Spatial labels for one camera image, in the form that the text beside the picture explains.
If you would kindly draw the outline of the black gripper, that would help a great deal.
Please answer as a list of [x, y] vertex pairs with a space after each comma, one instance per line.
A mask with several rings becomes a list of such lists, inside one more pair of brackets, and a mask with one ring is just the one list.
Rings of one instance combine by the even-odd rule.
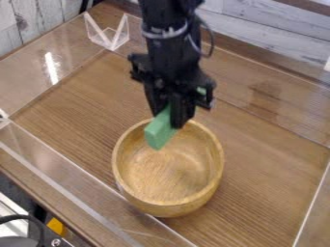
[[170, 104], [170, 123], [182, 128], [196, 116], [197, 106], [210, 109], [217, 83], [202, 71], [202, 31], [142, 29], [146, 53], [131, 53], [131, 78], [145, 87], [149, 106], [157, 116]]

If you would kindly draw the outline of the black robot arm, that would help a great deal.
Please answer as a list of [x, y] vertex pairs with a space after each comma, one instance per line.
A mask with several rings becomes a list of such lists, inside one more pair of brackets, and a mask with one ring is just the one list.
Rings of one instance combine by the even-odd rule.
[[217, 82], [201, 68], [204, 0], [138, 0], [141, 33], [148, 51], [129, 55], [131, 78], [144, 83], [154, 114], [170, 110], [170, 125], [181, 128], [198, 107], [213, 107]]

